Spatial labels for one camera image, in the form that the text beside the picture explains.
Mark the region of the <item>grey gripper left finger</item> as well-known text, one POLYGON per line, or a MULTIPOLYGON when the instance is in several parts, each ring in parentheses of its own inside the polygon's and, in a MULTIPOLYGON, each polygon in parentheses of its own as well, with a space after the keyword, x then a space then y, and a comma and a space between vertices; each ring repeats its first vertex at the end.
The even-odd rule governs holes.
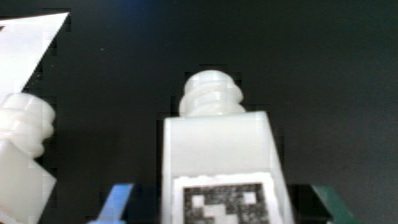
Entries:
POLYGON ((111 189, 98 218, 88 224, 127 224, 123 212, 129 204, 134 184, 116 184, 111 189))

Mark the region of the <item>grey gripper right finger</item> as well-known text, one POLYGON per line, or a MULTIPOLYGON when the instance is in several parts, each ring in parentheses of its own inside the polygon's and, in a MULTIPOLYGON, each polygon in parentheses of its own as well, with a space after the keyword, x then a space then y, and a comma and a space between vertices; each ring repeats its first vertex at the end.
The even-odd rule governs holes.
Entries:
POLYGON ((328 224, 365 224, 365 222, 354 216, 335 188, 315 185, 313 189, 331 214, 331 220, 328 221, 328 224))

